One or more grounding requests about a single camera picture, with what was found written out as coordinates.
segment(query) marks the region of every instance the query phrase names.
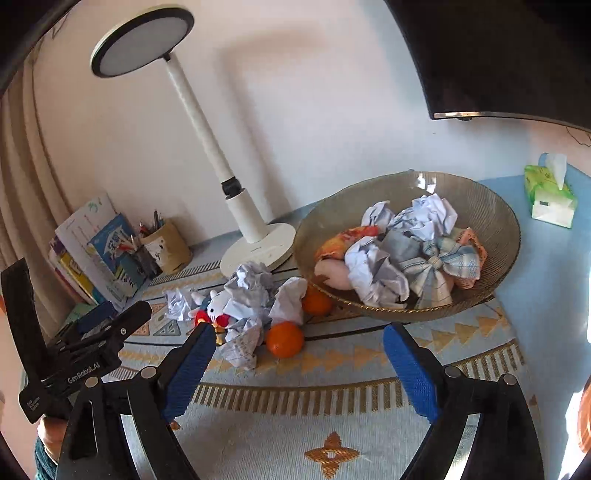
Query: patterned tablecloth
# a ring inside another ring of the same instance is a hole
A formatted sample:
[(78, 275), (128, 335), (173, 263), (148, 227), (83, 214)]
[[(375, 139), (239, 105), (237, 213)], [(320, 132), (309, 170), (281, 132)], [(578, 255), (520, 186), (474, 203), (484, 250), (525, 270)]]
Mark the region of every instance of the patterned tablecloth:
[[(191, 327), (166, 317), (164, 292), (193, 286), (207, 293), (225, 279), (218, 262), (187, 267), (159, 278), (141, 298), (152, 318), (131, 336), (122, 366), (106, 380), (131, 378), (158, 365), (181, 345)], [(297, 276), (292, 260), (274, 272), (280, 285)], [(304, 326), (306, 345), (294, 358), (277, 360), (257, 351), (254, 371), (234, 368), (216, 353), (176, 432), (199, 477), (207, 479), (395, 479), (428, 430), (415, 414), (382, 347), (388, 322), (335, 307)], [(442, 364), (470, 377), (519, 380), (538, 429), (539, 413), (527, 368), (500, 302), (487, 302), (445, 319), (416, 323), (408, 331)], [(126, 430), (142, 478), (153, 478), (131, 419)]]

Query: glass bowl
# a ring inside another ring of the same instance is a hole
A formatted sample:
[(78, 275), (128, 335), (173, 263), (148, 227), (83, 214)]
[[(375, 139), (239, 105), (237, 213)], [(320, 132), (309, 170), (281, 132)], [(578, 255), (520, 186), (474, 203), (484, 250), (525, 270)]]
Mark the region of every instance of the glass bowl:
[[(422, 195), (437, 193), (457, 212), (456, 227), (472, 227), (488, 253), (480, 280), (468, 289), (454, 288), (453, 302), (428, 309), (396, 310), (364, 305), (354, 290), (335, 290), (314, 280), (314, 253), (339, 232), (359, 226), (364, 211), (377, 202), (390, 201), (395, 213)], [(511, 207), (491, 189), (473, 180), (430, 171), (406, 171), (351, 185), (322, 200), (302, 221), (295, 235), (293, 255), (303, 277), (336, 303), (374, 318), (422, 322), (447, 317), (490, 297), (511, 270), (521, 244), (521, 231)]]

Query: human hand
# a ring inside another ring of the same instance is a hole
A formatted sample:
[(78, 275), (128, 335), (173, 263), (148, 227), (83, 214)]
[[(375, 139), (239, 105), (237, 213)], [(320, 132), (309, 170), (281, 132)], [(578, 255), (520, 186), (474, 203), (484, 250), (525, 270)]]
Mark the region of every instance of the human hand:
[(60, 458), (61, 444), (64, 442), (68, 422), (52, 417), (43, 417), (37, 427), (37, 434), (45, 446), (45, 452), (55, 463)]

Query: crumpled white paper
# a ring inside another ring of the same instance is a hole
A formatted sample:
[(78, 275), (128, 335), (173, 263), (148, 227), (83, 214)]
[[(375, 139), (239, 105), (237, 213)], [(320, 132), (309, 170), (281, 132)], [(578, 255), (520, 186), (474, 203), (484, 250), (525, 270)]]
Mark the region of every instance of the crumpled white paper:
[(449, 235), (456, 224), (457, 213), (446, 199), (437, 193), (413, 200), (413, 205), (400, 212), (388, 228), (410, 232), (422, 241)]
[(195, 305), (191, 293), (190, 287), (177, 288), (176, 290), (166, 292), (166, 302), (168, 304), (167, 318), (179, 322), (191, 320), (189, 312), (199, 307), (199, 305)]
[(218, 347), (218, 350), (233, 367), (254, 370), (254, 351), (262, 340), (262, 320), (259, 317), (242, 319), (228, 328), (226, 343)]
[(390, 201), (378, 202), (369, 207), (363, 214), (361, 226), (376, 225), (381, 233), (384, 233), (396, 214), (389, 208)]
[(379, 248), (373, 236), (364, 236), (345, 254), (349, 279), (363, 303), (370, 307), (406, 308), (406, 277), (390, 263), (389, 255)]
[(224, 285), (230, 301), (223, 312), (238, 320), (257, 315), (268, 315), (273, 288), (271, 273), (262, 263), (246, 262)]
[(301, 308), (301, 299), (306, 295), (308, 281), (305, 278), (291, 277), (275, 295), (275, 303), (271, 308), (271, 327), (283, 322), (304, 324), (304, 311)]

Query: curtain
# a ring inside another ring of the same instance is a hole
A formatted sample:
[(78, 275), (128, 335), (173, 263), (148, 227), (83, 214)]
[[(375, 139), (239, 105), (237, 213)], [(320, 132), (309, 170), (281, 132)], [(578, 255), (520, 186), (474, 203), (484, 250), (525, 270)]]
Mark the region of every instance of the curtain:
[(48, 261), (49, 241), (70, 216), (39, 129), (34, 54), (0, 99), (0, 270), (25, 257), (41, 330), (52, 337), (74, 301)]

